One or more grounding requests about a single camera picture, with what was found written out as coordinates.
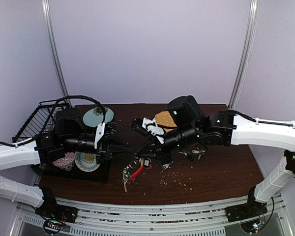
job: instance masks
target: blue plate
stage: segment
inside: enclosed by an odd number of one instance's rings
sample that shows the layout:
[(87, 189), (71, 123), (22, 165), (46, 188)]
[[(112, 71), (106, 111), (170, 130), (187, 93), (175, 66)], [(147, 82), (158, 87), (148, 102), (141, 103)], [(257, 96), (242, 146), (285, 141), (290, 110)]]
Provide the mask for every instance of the blue plate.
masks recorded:
[[(106, 110), (106, 118), (105, 118), (105, 123), (111, 122), (114, 118), (114, 112), (105, 107)], [(103, 115), (101, 110), (98, 107), (95, 107), (88, 112), (85, 113), (83, 116), (83, 122), (85, 125), (89, 127), (97, 127), (101, 122), (103, 121)]]
[(74, 161), (81, 171), (92, 172), (100, 165), (96, 162), (96, 155), (91, 153), (76, 152)]

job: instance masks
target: metal pole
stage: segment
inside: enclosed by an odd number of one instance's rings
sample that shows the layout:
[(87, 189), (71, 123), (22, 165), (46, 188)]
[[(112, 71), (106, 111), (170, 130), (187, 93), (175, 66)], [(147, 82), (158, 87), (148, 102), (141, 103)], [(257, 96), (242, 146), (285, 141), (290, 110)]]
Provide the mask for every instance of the metal pole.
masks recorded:
[(49, 9), (49, 0), (42, 0), (42, 6), (43, 6), (43, 13), (44, 13), (46, 26), (47, 26), (51, 51), (52, 51), (52, 55), (53, 55), (53, 61), (54, 61), (57, 77), (59, 80), (61, 92), (62, 92), (63, 96), (68, 96), (68, 90), (65, 85), (64, 78), (63, 78), (63, 73), (61, 70), (58, 51), (57, 51), (57, 47), (56, 47), (53, 24), (52, 24), (52, 20), (51, 20), (50, 9)]
[(246, 65), (247, 65), (246, 62), (248, 59), (249, 51), (251, 49), (251, 42), (252, 42), (252, 38), (254, 35), (255, 26), (256, 26), (257, 8), (258, 8), (258, 0), (251, 0), (244, 47), (242, 50), (241, 60), (240, 60), (232, 96), (228, 105), (230, 109), (234, 109), (236, 99), (239, 96), (240, 87), (242, 85), (242, 80), (243, 80), (244, 72), (246, 70)]

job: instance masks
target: decorative plate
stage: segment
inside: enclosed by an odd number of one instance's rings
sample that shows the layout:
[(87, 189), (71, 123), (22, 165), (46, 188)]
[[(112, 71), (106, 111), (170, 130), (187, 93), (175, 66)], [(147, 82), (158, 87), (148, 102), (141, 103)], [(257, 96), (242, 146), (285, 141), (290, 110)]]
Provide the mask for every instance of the decorative plate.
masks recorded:
[(57, 161), (54, 161), (53, 165), (65, 171), (70, 171), (74, 166), (74, 153), (66, 153), (65, 157), (60, 158)]
[(76, 152), (74, 160), (77, 167), (85, 172), (95, 171), (100, 166), (96, 162), (96, 155), (91, 153)]
[[(106, 111), (106, 118), (105, 123), (111, 122), (114, 118), (114, 112), (105, 107)], [(99, 107), (95, 107), (93, 109), (90, 109), (88, 112), (85, 113), (83, 116), (83, 122), (85, 125), (89, 127), (95, 128), (103, 121), (103, 113), (102, 110)]]

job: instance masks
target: white bracket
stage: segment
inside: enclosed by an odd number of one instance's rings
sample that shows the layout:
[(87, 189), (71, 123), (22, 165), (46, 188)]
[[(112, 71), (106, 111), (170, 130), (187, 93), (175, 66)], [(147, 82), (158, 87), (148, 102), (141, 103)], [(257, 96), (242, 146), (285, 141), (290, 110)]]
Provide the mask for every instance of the white bracket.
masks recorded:
[(94, 140), (94, 148), (97, 149), (97, 143), (98, 141), (104, 136), (105, 132), (105, 123), (100, 123), (97, 126), (96, 134), (95, 134), (95, 140)]
[(161, 144), (164, 143), (164, 139), (162, 137), (157, 136), (157, 135), (163, 135), (163, 134), (165, 134), (165, 131), (163, 128), (157, 126), (155, 119), (150, 120), (148, 118), (143, 118), (142, 127), (144, 129), (146, 129), (148, 132), (150, 132), (151, 135), (156, 136)]

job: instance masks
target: white arm segment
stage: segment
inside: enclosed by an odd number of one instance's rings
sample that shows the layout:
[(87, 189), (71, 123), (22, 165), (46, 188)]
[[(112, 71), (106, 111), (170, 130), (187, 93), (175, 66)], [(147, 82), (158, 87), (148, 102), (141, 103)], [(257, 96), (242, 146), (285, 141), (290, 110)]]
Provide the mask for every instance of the white arm segment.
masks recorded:
[[(252, 122), (244, 117), (234, 116), (236, 129), (233, 130), (231, 144), (262, 145), (295, 152), (295, 127), (259, 123), (261, 120), (295, 125), (294, 120), (273, 121), (256, 118), (257, 122)], [(254, 196), (257, 202), (268, 202), (277, 191), (295, 177), (292, 171), (286, 170), (286, 164), (286, 157), (283, 156), (270, 175), (256, 185)]]
[[(274, 121), (258, 118), (256, 120), (295, 125), (294, 120)], [(295, 127), (252, 122), (241, 116), (234, 116), (233, 124), (236, 125), (236, 129), (233, 130), (232, 145), (262, 145), (295, 151)]]
[(27, 186), (0, 175), (0, 197), (10, 199), (33, 207), (40, 207), (43, 200), (43, 192), (39, 187)]
[(19, 147), (0, 146), (0, 171), (16, 166), (36, 165), (40, 163), (36, 141)]
[(256, 185), (255, 198), (259, 203), (267, 203), (271, 197), (293, 179), (295, 175), (292, 171), (285, 169), (286, 158), (283, 156), (280, 163), (261, 183)]

